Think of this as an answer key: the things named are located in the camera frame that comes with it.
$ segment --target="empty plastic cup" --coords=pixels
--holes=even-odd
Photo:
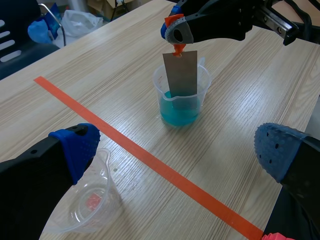
[[[121,213],[121,198],[110,176],[109,159],[109,150],[97,150],[82,178],[53,210],[45,232],[91,233],[113,223]]]
[[[193,123],[201,111],[211,81],[208,71],[198,64],[197,94],[171,97],[165,65],[160,66],[153,74],[153,84],[163,120],[173,126]]]

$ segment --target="wood grain surface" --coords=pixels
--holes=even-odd
[[[264,229],[281,186],[259,165],[254,134],[265,122],[303,131],[320,93],[320,48],[254,28],[244,41],[186,47],[212,75],[196,122],[161,120],[154,70],[173,51],[160,27],[173,4],[153,0],[0,81],[0,161],[49,132],[84,120],[37,85],[43,76],[125,136]],[[102,135],[123,212],[95,233],[43,233],[42,240],[244,239],[208,210]]]

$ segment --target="pink object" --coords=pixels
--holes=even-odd
[[[85,205],[91,210],[95,210],[99,203],[101,201],[101,197],[98,196],[97,194],[93,193],[89,198],[88,200],[86,201]]]
[[[285,236],[281,235],[280,233],[270,233],[268,236],[265,235],[262,240],[294,240],[292,238],[286,238]]]

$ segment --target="black chair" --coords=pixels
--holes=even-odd
[[[36,43],[28,35],[28,26],[41,16],[40,5],[59,23],[52,12],[44,4],[38,4],[37,0],[0,0],[0,35],[9,32],[0,38],[0,80],[59,49],[54,44]],[[60,23],[59,25],[66,45],[65,31]],[[8,41],[14,44],[1,49],[2,44]],[[4,61],[4,56],[19,50],[19,56]]]

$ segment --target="blue liquid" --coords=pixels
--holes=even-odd
[[[170,91],[164,94],[168,99],[171,98]],[[160,113],[163,119],[174,126],[185,126],[193,123],[200,112],[201,104],[198,98],[180,98],[179,100],[167,101],[160,100]]]

